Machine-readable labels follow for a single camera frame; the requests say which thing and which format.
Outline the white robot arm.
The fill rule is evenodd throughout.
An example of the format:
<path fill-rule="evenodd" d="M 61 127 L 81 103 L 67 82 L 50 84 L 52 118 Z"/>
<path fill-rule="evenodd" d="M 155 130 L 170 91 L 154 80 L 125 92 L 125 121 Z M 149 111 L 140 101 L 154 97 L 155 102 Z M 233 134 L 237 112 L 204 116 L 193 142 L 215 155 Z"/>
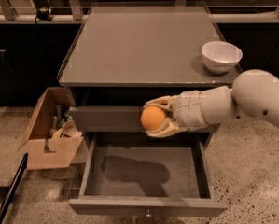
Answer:
<path fill-rule="evenodd" d="M 279 129 L 279 79 L 262 70 L 241 73 L 232 86 L 184 91 L 146 102 L 146 134 L 164 138 L 212 124 L 263 119 Z"/>

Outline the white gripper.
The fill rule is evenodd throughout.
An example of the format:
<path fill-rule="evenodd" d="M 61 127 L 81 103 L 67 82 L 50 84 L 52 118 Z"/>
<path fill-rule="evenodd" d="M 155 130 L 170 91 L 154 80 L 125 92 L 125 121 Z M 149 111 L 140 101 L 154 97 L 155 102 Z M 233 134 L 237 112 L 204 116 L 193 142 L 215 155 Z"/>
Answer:
<path fill-rule="evenodd" d="M 154 138 L 165 138 L 183 131 L 195 131 L 207 126 L 202 115 L 199 91 L 184 91 L 176 97 L 162 96 L 149 100 L 144 107 L 156 106 L 173 113 L 173 119 L 166 118 L 162 125 L 146 134 Z"/>

